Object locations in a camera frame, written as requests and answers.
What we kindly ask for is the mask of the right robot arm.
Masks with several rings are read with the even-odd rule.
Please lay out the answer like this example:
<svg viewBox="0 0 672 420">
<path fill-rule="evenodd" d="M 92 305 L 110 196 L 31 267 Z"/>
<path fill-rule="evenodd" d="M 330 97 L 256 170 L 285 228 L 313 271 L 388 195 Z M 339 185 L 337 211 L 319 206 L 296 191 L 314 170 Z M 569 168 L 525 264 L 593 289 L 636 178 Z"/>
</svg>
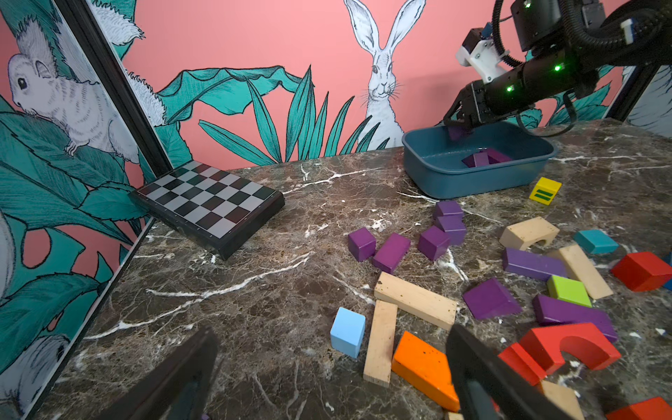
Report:
<svg viewBox="0 0 672 420">
<path fill-rule="evenodd" d="M 601 67 L 664 65 L 671 62 L 671 3 L 628 1 L 598 23 L 583 17 L 583 1 L 516 1 L 512 18 L 528 61 L 506 53 L 500 28 L 501 1 L 493 5 L 493 47 L 511 68 L 493 80 L 481 78 L 460 90 L 444 115 L 444 126 L 471 131 L 519 117 L 537 102 L 562 94 L 570 120 L 572 100 L 589 96 Z"/>
</svg>

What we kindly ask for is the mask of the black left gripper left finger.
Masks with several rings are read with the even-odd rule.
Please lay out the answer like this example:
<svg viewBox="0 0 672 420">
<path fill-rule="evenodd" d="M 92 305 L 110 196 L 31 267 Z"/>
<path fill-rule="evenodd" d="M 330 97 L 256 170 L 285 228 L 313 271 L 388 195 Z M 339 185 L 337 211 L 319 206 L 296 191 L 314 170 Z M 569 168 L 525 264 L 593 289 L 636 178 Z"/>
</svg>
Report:
<svg viewBox="0 0 672 420">
<path fill-rule="evenodd" d="M 97 417 L 201 419 L 217 354 L 218 339 L 204 327 Z"/>
</svg>

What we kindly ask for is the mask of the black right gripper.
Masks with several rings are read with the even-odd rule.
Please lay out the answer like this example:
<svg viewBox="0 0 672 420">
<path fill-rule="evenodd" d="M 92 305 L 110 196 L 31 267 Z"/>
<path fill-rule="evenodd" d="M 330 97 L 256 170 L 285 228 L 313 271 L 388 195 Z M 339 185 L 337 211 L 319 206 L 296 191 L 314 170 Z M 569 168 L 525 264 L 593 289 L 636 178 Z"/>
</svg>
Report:
<svg viewBox="0 0 672 420">
<path fill-rule="evenodd" d="M 567 89 L 565 62 L 527 62 L 490 83 L 476 80 L 460 90 L 444 126 L 475 129 L 507 119 Z"/>
</svg>

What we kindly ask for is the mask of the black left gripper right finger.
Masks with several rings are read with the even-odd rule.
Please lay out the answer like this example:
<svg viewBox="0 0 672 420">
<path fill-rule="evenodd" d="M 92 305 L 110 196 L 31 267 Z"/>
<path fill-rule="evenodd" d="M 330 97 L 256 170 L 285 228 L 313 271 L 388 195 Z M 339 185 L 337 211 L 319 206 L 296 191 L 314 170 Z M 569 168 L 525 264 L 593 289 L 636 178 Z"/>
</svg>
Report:
<svg viewBox="0 0 672 420">
<path fill-rule="evenodd" d="M 496 407 L 516 419 L 569 418 L 465 327 L 449 332 L 446 356 L 464 418 L 497 419 Z"/>
</svg>

